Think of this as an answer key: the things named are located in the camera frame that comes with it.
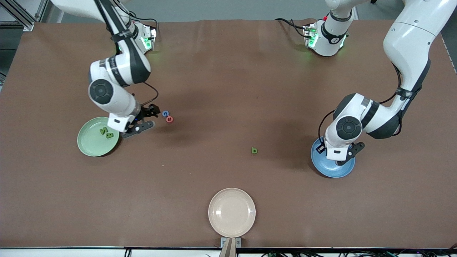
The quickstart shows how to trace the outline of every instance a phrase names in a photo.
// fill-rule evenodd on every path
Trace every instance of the blue plate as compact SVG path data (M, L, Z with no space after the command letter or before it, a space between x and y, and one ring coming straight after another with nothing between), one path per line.
M327 159L327 150L321 154L316 150L319 145L320 141L317 139L311 147L311 160L313 161L314 167L316 167L320 173L327 177L339 178L346 176L352 171L356 164L355 157L350 159L343 166L338 166L335 161Z

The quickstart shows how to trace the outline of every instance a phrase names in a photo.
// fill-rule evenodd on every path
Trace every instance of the plate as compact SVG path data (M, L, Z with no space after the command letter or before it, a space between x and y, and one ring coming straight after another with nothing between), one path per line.
M101 134L100 129L107 128L108 132ZM107 133L113 137L106 138ZM78 147L80 151L91 157L109 153L119 140L119 131L108 127L107 117L97 117L86 122L78 133Z
M316 148L320 145L319 139L317 139L311 147L311 161L314 167L323 175L331 178L340 178L347 176L356 164L356 158L350 159L347 163L342 166L336 164L335 161L329 160L326 157L327 150L319 153Z
M211 226L221 236L240 237L254 224L254 201L241 189L226 188L212 198L208 218Z

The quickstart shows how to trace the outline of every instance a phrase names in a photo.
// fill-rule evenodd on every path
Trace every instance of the black cable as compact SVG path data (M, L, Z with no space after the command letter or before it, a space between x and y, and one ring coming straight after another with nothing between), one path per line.
M447 252L445 252L445 251L443 251L443 250L440 250L439 253L438 253L438 255L440 255L440 256L447 255L447 257L452 257L449 253L447 253Z
M149 101L147 101L147 102L143 103L141 106L144 106L144 105L146 105L146 104L148 104L148 103L150 103L150 102L154 101L155 99L157 99L157 98L159 97L159 91L157 91L157 89L156 89L155 87L153 87L153 86L149 85L149 84L148 84L148 83L146 83L146 82L143 82L143 83L144 83L144 84L146 84L148 87L152 88L152 89L155 91L156 95L155 95L155 97L154 97L154 98L152 98L151 100L149 100Z
M303 254L306 257L324 257L316 252L310 252L310 251L297 251L300 254Z
M293 25L292 23L290 23L288 20L286 19L283 19L283 18L277 18L277 19L274 19L275 21L283 21L287 24L289 24L290 26L295 26L296 28L300 28L300 29L303 29L303 27L299 27L299 26L296 26L296 25Z
M130 257L131 254L132 254L132 249L130 249L130 248L125 249L124 257Z
M302 33L300 33L300 31L298 31L298 29L303 29L303 26L308 26L308 25L311 24L311 23L305 24L305 25L303 25L302 27L300 27L300 26L295 25L295 23L293 22L293 19L290 19L290 22L289 22L289 21L286 20L286 19L277 18L277 19L275 19L275 21L283 21L283 22L289 24L290 26L292 26L292 27L295 29L295 31L297 31L297 33L298 33L300 36L305 37L305 38L311 38L310 36L303 35Z
M397 77L398 77L398 80L399 80L399 85L398 85L398 87L400 87L400 86L401 86L401 76L400 76L401 73L400 73L399 69L397 68L397 66L395 66L395 64L392 63L392 65L393 65L393 68L395 69L395 72L397 72ZM387 100L382 101L382 102L379 102L379 103L380 103L380 104L383 104L383 103L385 103L385 102L388 102L388 101L392 100L392 98L394 98L395 95L396 95L396 94L394 93L394 94L393 94L391 97L389 97Z
M398 256L400 254L402 254L404 251L406 251L406 249L403 249L401 252L397 253L397 254L394 254L395 256Z
M414 251L420 252L423 257L436 257L437 256L434 252L425 252L421 249L414 249Z
M450 248L447 248L446 251L453 250L455 248L457 248L457 243L453 244Z
M335 111L335 110L329 112L329 113L322 119L322 121L321 121L320 124L319 124L319 129L317 130L317 135L319 136L318 139L319 139L319 142L320 142L321 144L324 144L324 142L320 139L320 127L322 126L322 123L324 123L324 120L325 120L330 114L332 114L334 111Z
M376 254L374 252L368 252L368 251L351 251L351 252L345 253L344 257L347 257L351 253L358 257L388 257L387 253Z
M290 22L292 22L292 25L293 25L293 28L295 29L295 31L302 37L304 38L311 38L311 36L306 36L306 35L303 35L302 33L300 33L300 31L298 31L297 29L297 26L295 25L295 23L293 23L293 19L290 19Z
M114 3L121 9L121 11L123 11L125 14L129 15L130 17L133 17L137 20L142 20L142 21L154 21L155 22L155 26L157 29L159 29L159 23L157 22L156 19L153 19L153 18L138 18L136 13L132 12L132 11L129 11L126 12L116 1L114 1Z
M395 72L397 72L398 87L400 87L400 86L401 86L401 76L400 76L400 75L401 75L401 72L400 72L400 70L397 68L397 66L395 66L395 64L392 63L392 65L393 65L393 67L394 67L394 69L395 69ZM386 102L392 100L392 98L394 98L395 95L396 95L396 94L394 93L394 94L393 94L392 96L390 96L387 100L384 100L384 101L379 102L379 103L380 103L380 104L386 103ZM320 139L320 127L321 127L322 124L324 123L324 120L325 120L330 114L332 114L333 112L334 112L334 110L331 111L331 112L329 112L329 113L322 119L322 121L320 122L319 129L318 129L318 136L319 136L318 138L319 138L319 142L320 142L321 144L324 144L324 143L323 143L322 140ZM399 119L399 130L398 130L398 132L395 133L395 134L393 134L392 136L396 136L396 135L400 134L401 128L402 128L402 123L401 123L401 122L402 122L402 119L403 119L403 116L401 116L400 119Z
M105 15L105 12L102 9L101 3L99 1L95 1L95 5L97 6L97 9L100 12L101 17L105 21L107 31L109 31L110 34L113 36L114 33L111 30L111 28L108 26L109 22L108 22L108 19L107 19L106 15ZM120 54L121 51L119 50L119 44L117 42L114 42L114 45L116 46L116 55Z

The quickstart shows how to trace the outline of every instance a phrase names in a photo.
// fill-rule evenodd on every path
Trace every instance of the white robotic arm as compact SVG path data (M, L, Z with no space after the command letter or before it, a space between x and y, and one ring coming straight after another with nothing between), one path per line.
M52 3L62 11L78 17L86 17L105 22L103 16L99 12L94 0L51 0ZM153 49L156 28L144 25L138 21L132 21L128 10L122 3L128 0L113 0L115 9L121 17L124 25L130 30L133 35L133 40L138 45L141 52L146 53Z
M123 137L153 127L152 121L145 122L143 118L157 117L159 108L154 104L141 106L124 87L148 79L151 66L144 53L152 48L155 29L151 30L149 26L132 21L128 11L122 11L122 5L118 2L114 2L116 6L110 0L83 0L78 3L53 0L53 3L71 14L103 20L111 32L112 40L122 51L122 54L90 65L89 97L94 104L109 113L108 126L122 132Z
M330 13L305 28L305 44L322 56L332 56L343 47L347 29L354 20L352 8L369 0L325 0Z
M430 67L430 45L457 6L457 0L408 0L384 39L384 51L402 80L389 107L360 94L346 96L333 113L323 145L315 150L342 166L363 149L353 144L362 131L375 139L393 136L422 88Z

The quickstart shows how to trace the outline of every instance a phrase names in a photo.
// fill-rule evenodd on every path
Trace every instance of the table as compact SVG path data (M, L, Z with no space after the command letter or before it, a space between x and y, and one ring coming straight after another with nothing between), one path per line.
M107 115L87 95L90 63L114 54L105 25L36 24L0 94L0 246L218 245L209 202L238 187L257 209L245 247L449 247L457 77L441 36L399 136L362 136L366 148L341 179L310 160L319 122L344 96L395 91L382 48L391 23L355 21L329 58L277 21L161 24L148 82L175 121L155 119L98 158L78 150L76 135ZM128 90L140 102L154 95Z

